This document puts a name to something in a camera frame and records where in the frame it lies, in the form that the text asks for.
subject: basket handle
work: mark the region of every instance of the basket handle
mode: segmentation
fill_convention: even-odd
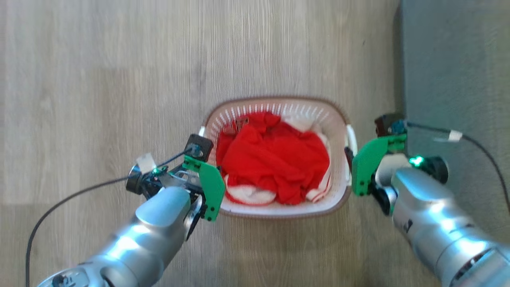
[[[354,133],[354,129],[351,125],[347,125],[347,135],[345,137],[345,145],[352,150],[352,155],[356,156],[358,154],[358,142],[356,141],[356,134]],[[349,181],[347,186],[352,185],[352,174],[349,169],[345,169],[345,178]]]

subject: wooden floor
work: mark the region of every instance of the wooden floor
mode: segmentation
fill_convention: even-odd
[[[0,277],[24,285],[37,219],[135,158],[181,150],[211,109],[313,95],[359,145],[402,108],[397,0],[0,0]],[[83,195],[38,232],[33,285],[86,259],[142,202],[122,184]],[[376,203],[315,219],[200,223],[159,286],[439,286]]]

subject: green led light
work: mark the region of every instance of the green led light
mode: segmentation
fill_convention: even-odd
[[[409,159],[409,163],[414,166],[420,166],[420,164],[422,164],[423,161],[424,161],[424,158],[421,156],[417,156],[417,157],[413,157],[413,158]]]

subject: white tape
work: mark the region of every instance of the white tape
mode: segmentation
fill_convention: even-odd
[[[152,172],[158,166],[154,162],[152,155],[150,153],[144,154],[136,159],[136,164],[140,168],[140,172],[142,174],[148,174]]]
[[[204,126],[200,127],[200,131],[198,132],[198,135],[201,137],[205,137],[206,134],[206,128]]]
[[[450,136],[448,137],[448,141],[459,141],[462,138],[462,133],[460,131],[450,131]]]

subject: laundry basket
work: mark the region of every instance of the laundry basket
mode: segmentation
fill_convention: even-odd
[[[298,205],[271,203],[265,206],[249,206],[234,203],[225,197],[221,203],[221,213],[251,218],[300,218],[317,216],[340,208],[350,194],[350,171],[344,147],[349,146],[354,154],[358,147],[354,130],[346,115],[328,101],[301,97],[261,97],[222,103],[209,114],[200,130],[200,135],[214,143],[209,164],[216,165],[218,136],[224,126],[237,117],[261,111],[277,115],[304,116],[313,119],[322,127],[322,132],[331,146],[331,189],[316,203],[304,202]]]

